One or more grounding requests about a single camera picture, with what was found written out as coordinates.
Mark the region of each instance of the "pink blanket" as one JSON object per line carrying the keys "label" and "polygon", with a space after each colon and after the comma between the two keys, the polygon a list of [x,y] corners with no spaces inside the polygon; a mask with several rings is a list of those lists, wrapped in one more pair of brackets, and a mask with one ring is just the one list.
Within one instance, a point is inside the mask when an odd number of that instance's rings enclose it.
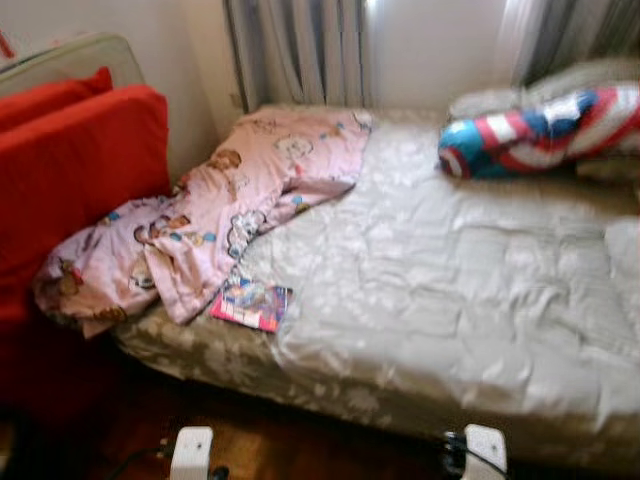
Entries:
{"label": "pink blanket", "polygon": [[212,299],[249,242],[355,184],[366,113],[264,108],[243,117],[171,198],[133,200],[59,245],[36,276],[36,301],[86,337],[162,299],[187,322]]}

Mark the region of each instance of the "wooden floor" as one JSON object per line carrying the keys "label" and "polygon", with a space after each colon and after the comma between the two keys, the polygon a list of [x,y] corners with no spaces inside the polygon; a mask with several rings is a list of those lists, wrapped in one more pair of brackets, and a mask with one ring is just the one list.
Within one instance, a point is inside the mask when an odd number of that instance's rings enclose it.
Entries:
{"label": "wooden floor", "polygon": [[[132,452],[175,439],[186,425],[214,430],[212,466],[233,480],[441,479],[433,443],[358,427],[206,385],[180,382],[127,362],[128,375],[76,442],[78,478],[102,480]],[[512,465],[511,478],[597,478]],[[169,461],[143,458],[123,480],[168,478]]]}

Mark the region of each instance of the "captain america pillow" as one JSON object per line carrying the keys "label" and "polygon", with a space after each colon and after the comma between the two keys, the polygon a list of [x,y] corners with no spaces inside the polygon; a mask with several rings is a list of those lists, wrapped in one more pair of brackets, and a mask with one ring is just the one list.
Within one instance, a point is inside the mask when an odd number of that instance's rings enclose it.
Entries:
{"label": "captain america pillow", "polygon": [[619,146],[640,155],[637,83],[579,90],[537,108],[458,120],[443,130],[438,155],[450,175],[501,178],[547,171]]}

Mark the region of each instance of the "pillow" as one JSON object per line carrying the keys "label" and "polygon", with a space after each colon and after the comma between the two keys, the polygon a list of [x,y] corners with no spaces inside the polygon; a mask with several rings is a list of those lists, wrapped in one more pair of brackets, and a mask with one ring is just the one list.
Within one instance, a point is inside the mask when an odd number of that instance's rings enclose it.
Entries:
{"label": "pillow", "polygon": [[48,83],[0,98],[0,133],[110,90],[111,74],[102,67],[86,79]]}
{"label": "pillow", "polygon": [[522,90],[504,88],[467,93],[449,107],[451,120],[480,117],[490,113],[520,108]]}
{"label": "pillow", "polygon": [[440,166],[457,177],[540,173],[624,149],[640,156],[637,82],[579,90],[536,108],[455,121],[438,144]]}
{"label": "pillow", "polygon": [[529,86],[522,95],[525,108],[566,95],[574,90],[605,87],[640,79],[640,59],[605,58],[577,63]]}

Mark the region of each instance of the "comic book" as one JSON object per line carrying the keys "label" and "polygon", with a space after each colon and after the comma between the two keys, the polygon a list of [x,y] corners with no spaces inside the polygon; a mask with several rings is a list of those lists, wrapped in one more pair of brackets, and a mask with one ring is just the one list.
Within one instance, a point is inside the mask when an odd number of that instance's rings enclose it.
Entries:
{"label": "comic book", "polygon": [[209,313],[250,328],[275,332],[292,294],[290,288],[242,278],[239,283],[225,283]]}

